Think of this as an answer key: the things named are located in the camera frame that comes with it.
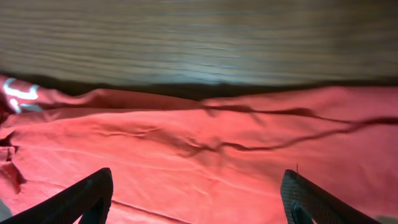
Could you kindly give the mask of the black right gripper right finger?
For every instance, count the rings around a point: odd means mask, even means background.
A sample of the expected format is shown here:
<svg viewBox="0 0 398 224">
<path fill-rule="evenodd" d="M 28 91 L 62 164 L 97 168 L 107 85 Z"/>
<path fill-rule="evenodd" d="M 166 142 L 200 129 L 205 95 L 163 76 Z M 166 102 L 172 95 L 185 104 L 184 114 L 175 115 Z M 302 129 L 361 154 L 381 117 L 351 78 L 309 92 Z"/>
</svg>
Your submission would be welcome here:
<svg viewBox="0 0 398 224">
<path fill-rule="evenodd" d="M 280 195 L 288 224 L 381 224 L 287 169 Z"/>
</svg>

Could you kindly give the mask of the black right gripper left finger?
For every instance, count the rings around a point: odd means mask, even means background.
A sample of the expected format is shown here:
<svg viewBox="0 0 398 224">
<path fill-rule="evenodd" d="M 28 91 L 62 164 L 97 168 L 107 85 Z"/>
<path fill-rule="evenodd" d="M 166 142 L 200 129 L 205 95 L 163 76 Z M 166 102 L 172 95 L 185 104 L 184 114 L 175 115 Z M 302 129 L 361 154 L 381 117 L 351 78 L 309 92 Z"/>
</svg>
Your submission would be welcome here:
<svg viewBox="0 0 398 224">
<path fill-rule="evenodd" d="M 1 224 L 105 224 L 112 196 L 112 173 L 105 167 Z"/>
</svg>

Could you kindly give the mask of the orange red t-shirt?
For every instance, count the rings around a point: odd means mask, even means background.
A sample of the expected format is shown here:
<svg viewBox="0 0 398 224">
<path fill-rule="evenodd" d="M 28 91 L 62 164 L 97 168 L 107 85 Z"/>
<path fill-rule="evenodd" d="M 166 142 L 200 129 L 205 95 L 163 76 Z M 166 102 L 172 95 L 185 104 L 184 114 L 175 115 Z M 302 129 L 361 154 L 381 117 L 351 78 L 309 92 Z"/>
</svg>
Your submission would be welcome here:
<svg viewBox="0 0 398 224">
<path fill-rule="evenodd" d="M 397 215 L 397 88 L 193 101 L 80 96 L 1 77 L 1 200 L 23 212 L 100 168 L 109 223 L 285 223 L 287 169 L 370 217 Z"/>
</svg>

